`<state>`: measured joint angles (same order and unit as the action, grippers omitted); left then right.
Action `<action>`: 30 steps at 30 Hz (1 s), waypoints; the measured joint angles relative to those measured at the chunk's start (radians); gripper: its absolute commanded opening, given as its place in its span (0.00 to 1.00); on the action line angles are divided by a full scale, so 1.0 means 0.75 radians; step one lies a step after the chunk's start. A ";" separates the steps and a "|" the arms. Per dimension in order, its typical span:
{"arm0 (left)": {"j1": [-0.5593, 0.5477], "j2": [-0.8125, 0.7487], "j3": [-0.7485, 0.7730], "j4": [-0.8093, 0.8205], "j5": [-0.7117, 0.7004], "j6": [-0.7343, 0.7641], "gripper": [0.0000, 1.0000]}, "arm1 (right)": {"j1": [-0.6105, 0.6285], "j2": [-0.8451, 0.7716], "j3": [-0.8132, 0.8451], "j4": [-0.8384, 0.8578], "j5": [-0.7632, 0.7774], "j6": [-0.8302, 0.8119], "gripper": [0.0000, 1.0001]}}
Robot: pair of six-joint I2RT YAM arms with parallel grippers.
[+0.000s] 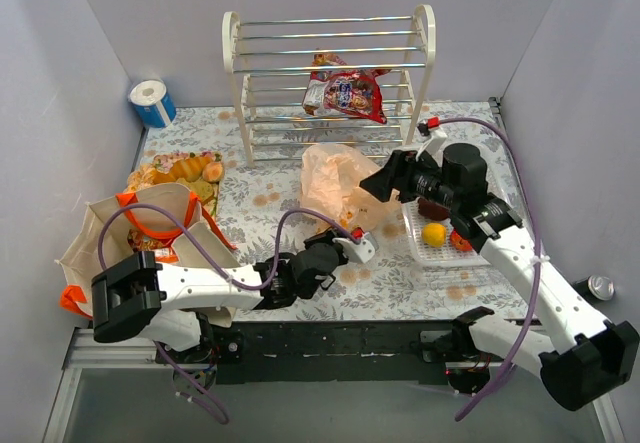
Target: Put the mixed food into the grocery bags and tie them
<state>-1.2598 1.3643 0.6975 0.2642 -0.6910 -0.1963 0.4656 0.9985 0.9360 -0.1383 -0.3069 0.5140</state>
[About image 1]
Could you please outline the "canvas tote bag orange handles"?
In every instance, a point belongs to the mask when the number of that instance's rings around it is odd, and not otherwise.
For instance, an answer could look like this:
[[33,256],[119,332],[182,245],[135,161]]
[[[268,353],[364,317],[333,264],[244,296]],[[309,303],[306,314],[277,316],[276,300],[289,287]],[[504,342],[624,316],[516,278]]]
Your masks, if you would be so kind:
[[174,182],[116,194],[88,205],[80,233],[58,261],[67,283],[59,298],[60,307],[90,318],[91,280],[102,271],[100,263],[118,263],[138,251],[153,252],[160,263],[192,268],[210,266],[183,235],[182,229],[156,211],[127,210],[108,229],[104,228],[116,210],[134,203],[151,204],[168,211],[221,267],[237,267],[239,262],[233,254],[235,247],[211,214],[217,191],[210,184],[205,186],[209,195],[204,198],[186,183]]

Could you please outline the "large red snack bag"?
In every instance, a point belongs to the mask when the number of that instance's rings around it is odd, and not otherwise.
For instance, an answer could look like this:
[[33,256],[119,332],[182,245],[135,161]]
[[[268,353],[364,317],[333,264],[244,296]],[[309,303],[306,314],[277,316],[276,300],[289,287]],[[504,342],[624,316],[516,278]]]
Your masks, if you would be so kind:
[[127,242],[134,252],[152,251],[156,248],[171,247],[169,243],[147,236],[141,230],[137,229],[131,229],[128,232]]

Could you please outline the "orange snack packet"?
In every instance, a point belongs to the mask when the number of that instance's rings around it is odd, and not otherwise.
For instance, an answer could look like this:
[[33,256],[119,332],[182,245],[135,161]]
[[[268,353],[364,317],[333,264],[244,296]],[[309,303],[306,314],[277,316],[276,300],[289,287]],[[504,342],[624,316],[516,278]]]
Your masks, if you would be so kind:
[[179,257],[171,247],[156,248],[152,253],[155,260],[160,263],[172,264],[179,261]]

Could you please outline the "peach plastic grocery bag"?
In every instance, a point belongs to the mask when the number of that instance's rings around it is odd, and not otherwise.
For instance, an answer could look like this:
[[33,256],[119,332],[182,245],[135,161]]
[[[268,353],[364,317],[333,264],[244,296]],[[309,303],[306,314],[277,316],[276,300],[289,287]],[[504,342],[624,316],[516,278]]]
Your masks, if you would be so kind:
[[317,211],[347,229],[373,230],[400,211],[394,199],[380,202],[360,187],[379,166],[342,144],[315,144],[302,154],[300,206]]

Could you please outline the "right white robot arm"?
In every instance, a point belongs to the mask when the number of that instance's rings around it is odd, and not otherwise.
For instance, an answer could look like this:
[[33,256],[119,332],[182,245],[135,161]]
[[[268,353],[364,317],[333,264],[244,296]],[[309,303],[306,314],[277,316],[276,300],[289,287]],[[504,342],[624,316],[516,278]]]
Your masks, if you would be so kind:
[[501,374],[513,366],[529,371],[560,406],[576,411],[630,379],[639,334],[627,321],[613,323],[571,286],[516,211],[489,191],[486,175],[480,151],[455,143],[440,162],[395,150],[360,186],[381,202],[423,198],[448,210],[455,231],[528,303],[520,326],[485,307],[462,314],[452,323],[455,350],[502,358]]

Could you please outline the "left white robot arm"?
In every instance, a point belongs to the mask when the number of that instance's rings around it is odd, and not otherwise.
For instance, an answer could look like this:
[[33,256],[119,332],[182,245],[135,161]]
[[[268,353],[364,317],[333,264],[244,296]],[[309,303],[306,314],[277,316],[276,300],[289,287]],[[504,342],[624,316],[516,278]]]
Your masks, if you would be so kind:
[[228,268],[241,288],[218,272],[159,263],[139,252],[92,279],[94,340],[118,343],[144,337],[176,352],[212,340],[207,310],[275,310],[310,299],[349,262],[349,238],[327,230],[305,241],[298,253]]

